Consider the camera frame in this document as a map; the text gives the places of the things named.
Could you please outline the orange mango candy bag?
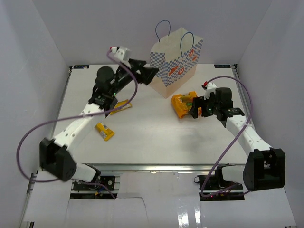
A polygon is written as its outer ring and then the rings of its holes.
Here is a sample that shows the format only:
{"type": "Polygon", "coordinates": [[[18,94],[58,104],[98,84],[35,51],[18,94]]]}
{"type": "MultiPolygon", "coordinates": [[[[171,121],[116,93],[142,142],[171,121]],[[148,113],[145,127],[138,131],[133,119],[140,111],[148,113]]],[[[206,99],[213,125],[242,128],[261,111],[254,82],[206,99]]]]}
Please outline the orange mango candy bag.
{"type": "Polygon", "coordinates": [[[187,94],[177,94],[172,96],[172,107],[180,119],[186,115],[189,115],[189,111],[192,108],[192,100],[195,97],[197,97],[195,91],[191,91],[187,94]]]}

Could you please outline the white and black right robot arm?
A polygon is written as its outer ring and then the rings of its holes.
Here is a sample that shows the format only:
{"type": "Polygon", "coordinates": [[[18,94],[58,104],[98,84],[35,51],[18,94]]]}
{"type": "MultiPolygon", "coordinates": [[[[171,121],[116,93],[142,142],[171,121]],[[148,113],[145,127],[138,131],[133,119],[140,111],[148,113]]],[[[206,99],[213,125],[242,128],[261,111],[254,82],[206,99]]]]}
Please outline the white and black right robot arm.
{"type": "Polygon", "coordinates": [[[285,153],[266,143],[247,123],[245,114],[233,106],[230,88],[218,88],[213,83],[203,86],[205,94],[195,97],[190,114],[198,117],[201,109],[203,117],[216,116],[231,132],[242,149],[248,153],[246,164],[225,165],[217,168],[215,185],[226,189],[231,183],[245,185],[249,191],[279,189],[285,185],[285,153]]]}

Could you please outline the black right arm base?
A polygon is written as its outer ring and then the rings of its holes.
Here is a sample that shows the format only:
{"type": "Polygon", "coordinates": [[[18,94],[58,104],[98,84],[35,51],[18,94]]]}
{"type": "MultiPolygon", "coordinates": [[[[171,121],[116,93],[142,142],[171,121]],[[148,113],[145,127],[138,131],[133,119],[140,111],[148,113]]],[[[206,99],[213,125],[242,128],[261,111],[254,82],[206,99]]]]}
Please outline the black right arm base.
{"type": "MultiPolygon", "coordinates": [[[[197,175],[193,182],[199,185],[199,199],[203,201],[242,201],[245,200],[244,190],[242,185],[237,185],[236,187],[226,190],[220,194],[214,194],[208,198],[202,197],[200,189],[202,184],[207,176],[206,175],[197,175]]],[[[234,185],[233,182],[219,181],[217,177],[212,175],[207,181],[206,187],[203,191],[203,194],[212,194],[216,191],[222,190],[224,188],[234,185]]]]}

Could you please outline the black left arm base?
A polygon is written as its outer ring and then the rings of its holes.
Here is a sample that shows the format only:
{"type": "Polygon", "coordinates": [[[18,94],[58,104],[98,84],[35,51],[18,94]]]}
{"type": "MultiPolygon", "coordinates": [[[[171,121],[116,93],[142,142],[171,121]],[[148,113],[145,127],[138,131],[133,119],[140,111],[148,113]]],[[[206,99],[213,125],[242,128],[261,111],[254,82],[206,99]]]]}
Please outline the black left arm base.
{"type": "Polygon", "coordinates": [[[105,187],[107,187],[110,191],[114,190],[115,186],[115,176],[100,176],[98,177],[95,182],[97,185],[88,184],[87,182],[79,182],[74,181],[72,190],[74,191],[98,191],[101,192],[102,190],[105,190],[105,187]]]}

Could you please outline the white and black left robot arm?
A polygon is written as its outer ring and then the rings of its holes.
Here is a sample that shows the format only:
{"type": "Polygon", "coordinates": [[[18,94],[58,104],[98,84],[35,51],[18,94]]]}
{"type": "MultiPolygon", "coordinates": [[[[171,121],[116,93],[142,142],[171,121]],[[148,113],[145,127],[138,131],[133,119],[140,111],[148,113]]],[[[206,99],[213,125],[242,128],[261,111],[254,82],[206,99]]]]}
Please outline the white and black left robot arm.
{"type": "Polygon", "coordinates": [[[103,66],[96,73],[92,96],[80,114],[62,132],[51,140],[44,138],[39,144],[40,167],[63,182],[74,179],[83,181],[91,190],[100,185],[100,171],[83,163],[74,161],[73,150],[86,136],[102,121],[99,112],[106,112],[105,116],[117,104],[116,94],[119,93],[133,79],[137,83],[148,85],[158,68],[146,67],[146,61],[129,59],[128,64],[120,65],[117,70],[103,66]]]}

